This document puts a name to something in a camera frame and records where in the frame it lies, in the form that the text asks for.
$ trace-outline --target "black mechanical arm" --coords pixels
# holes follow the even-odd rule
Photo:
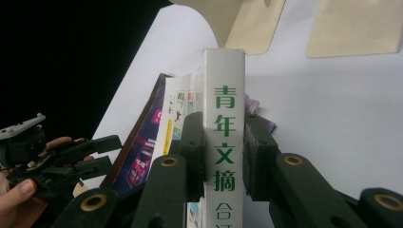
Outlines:
[[[202,114],[187,116],[182,138],[156,159],[146,182],[124,195],[109,188],[86,191],[52,227],[186,227],[186,205],[203,197]],[[276,228],[401,228],[403,196],[384,188],[353,199],[336,191],[305,158],[281,153],[256,115],[246,115],[243,181],[254,201],[270,201]]]
[[[85,156],[104,153],[122,147],[118,136],[97,140],[70,142],[45,150],[45,132],[39,124],[46,117],[36,118],[6,127],[0,131],[0,166],[9,170],[7,179],[16,185],[32,179],[38,185],[35,197],[72,200],[72,189],[80,180],[109,173],[112,164],[108,156],[83,161]]]

